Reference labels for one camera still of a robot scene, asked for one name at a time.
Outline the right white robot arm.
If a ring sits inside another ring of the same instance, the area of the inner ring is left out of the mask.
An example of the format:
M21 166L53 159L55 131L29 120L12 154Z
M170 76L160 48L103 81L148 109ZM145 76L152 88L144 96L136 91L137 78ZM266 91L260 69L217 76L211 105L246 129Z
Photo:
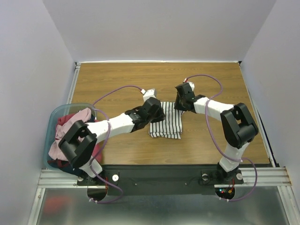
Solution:
M224 104L204 95L194 94L193 84L184 82L176 86L175 109L205 115L222 123L226 139L226 149L217 164L216 179L221 183L231 180L236 174L245 149L259 133L258 127L244 103Z

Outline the black white striped tank top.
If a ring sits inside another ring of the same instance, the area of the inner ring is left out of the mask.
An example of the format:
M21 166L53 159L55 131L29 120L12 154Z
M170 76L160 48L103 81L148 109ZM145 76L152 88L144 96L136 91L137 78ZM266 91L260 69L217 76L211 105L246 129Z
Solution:
M182 115L184 111L175 109L174 102L162 102L165 119L160 122L150 123L149 135L152 138L164 137L169 139L181 139L183 131Z

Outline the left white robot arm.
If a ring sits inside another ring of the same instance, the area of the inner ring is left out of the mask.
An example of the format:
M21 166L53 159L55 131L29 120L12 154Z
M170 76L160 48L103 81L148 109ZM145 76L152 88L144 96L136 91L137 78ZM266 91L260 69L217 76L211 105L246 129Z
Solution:
M100 163L92 156L96 144L102 141L106 143L110 137L132 133L151 122L164 119L161 102L150 97L142 106L108 120L93 123L76 121L60 140L58 147L72 168L84 171L88 179L98 185L104 181L104 173Z

